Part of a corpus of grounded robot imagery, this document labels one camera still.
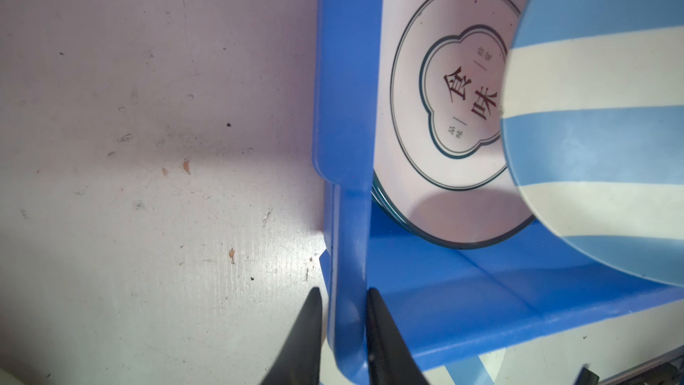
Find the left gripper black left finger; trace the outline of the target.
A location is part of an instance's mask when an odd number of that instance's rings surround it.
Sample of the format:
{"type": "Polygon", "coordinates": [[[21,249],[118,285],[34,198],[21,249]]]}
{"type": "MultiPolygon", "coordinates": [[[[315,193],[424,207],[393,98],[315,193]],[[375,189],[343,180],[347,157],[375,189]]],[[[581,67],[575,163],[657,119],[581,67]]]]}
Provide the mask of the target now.
{"type": "Polygon", "coordinates": [[[315,287],[308,293],[278,357],[261,383],[318,385],[321,354],[322,295],[315,287]]]}

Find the white plate with green rings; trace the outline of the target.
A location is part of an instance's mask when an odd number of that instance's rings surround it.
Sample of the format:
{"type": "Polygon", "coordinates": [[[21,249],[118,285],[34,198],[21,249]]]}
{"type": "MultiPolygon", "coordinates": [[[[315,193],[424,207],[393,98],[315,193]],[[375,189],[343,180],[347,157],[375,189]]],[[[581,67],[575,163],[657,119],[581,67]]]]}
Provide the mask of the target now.
{"type": "Polygon", "coordinates": [[[505,241],[534,219],[509,172],[502,80],[528,0],[383,0],[372,195],[449,248],[505,241]]]}

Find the blue plastic bin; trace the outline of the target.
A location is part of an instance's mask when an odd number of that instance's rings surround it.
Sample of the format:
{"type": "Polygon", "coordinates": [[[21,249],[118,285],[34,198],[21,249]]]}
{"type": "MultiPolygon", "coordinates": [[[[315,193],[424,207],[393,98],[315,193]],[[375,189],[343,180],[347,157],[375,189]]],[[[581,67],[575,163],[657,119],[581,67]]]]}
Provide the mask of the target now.
{"type": "Polygon", "coordinates": [[[370,288],[424,369],[682,298],[683,283],[627,274],[577,251],[528,206],[527,227],[475,249],[429,242],[386,214],[372,195],[382,7],[318,0],[313,163],[326,183],[329,343],[347,379],[369,381],[370,288]]]}

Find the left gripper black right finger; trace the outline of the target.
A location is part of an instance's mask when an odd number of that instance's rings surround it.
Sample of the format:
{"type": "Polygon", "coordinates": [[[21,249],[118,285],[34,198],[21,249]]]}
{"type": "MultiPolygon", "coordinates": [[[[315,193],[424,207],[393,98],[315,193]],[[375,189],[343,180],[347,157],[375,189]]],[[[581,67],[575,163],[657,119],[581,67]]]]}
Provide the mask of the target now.
{"type": "Polygon", "coordinates": [[[429,384],[376,288],[367,292],[365,329],[370,384],[429,384]]]}

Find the blue white striped plate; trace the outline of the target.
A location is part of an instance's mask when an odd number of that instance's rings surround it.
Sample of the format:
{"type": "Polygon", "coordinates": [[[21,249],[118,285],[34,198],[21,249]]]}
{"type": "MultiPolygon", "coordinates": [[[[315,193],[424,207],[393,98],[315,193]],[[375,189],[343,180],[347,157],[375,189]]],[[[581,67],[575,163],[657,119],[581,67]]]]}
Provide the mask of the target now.
{"type": "Polygon", "coordinates": [[[529,0],[502,87],[534,215],[627,274],[683,283],[683,0],[529,0]]]}

